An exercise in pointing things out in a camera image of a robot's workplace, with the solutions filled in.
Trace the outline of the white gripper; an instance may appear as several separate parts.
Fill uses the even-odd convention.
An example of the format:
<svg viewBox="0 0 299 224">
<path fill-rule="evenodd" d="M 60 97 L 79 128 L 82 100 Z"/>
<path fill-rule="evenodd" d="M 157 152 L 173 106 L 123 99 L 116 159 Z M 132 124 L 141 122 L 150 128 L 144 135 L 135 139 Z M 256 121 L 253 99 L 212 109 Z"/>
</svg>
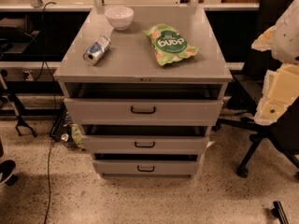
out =
<svg viewBox="0 0 299 224">
<path fill-rule="evenodd" d="M 276 71 L 268 70 L 263 81 L 263 97 L 254 115 L 257 124 L 268 126 L 278 121 L 299 97 L 299 0 L 293 0 L 251 47 L 258 51 L 271 50 L 272 56 L 284 63 Z"/>
</svg>

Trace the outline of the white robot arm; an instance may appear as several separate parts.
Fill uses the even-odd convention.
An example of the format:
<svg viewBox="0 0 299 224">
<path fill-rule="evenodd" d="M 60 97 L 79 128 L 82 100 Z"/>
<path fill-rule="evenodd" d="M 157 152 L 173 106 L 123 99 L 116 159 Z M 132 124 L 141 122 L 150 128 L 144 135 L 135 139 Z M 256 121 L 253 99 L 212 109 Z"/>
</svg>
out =
<svg viewBox="0 0 299 224">
<path fill-rule="evenodd" d="M 277 71 L 267 70 L 254 121 L 268 126 L 278 121 L 299 97 L 299 0 L 293 0 L 275 25 L 268 28 L 251 47 L 270 50 L 282 62 Z"/>
</svg>

